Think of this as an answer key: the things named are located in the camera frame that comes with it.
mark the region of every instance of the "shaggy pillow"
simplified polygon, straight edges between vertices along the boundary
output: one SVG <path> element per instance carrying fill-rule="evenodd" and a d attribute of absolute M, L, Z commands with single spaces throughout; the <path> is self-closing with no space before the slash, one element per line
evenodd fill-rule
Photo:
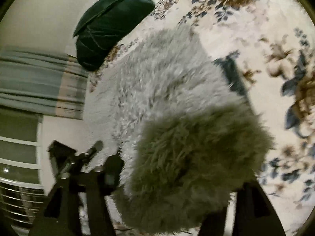
<path fill-rule="evenodd" d="M 189 27 L 153 34 L 120 63 L 122 220 L 147 233 L 196 227 L 254 178 L 272 138 Z"/>

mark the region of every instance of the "beige wall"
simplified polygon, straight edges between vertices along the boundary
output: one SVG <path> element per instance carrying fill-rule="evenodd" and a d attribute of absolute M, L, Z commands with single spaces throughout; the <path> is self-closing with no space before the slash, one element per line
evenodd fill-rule
<path fill-rule="evenodd" d="M 42 173 L 41 181 L 48 194 L 55 183 L 50 165 L 48 147 L 54 141 L 74 148 L 78 153 L 90 148 L 90 132 L 84 121 L 44 116 L 42 129 Z"/>
<path fill-rule="evenodd" d="M 0 23 L 0 45 L 64 52 L 88 0 L 15 0 Z"/>

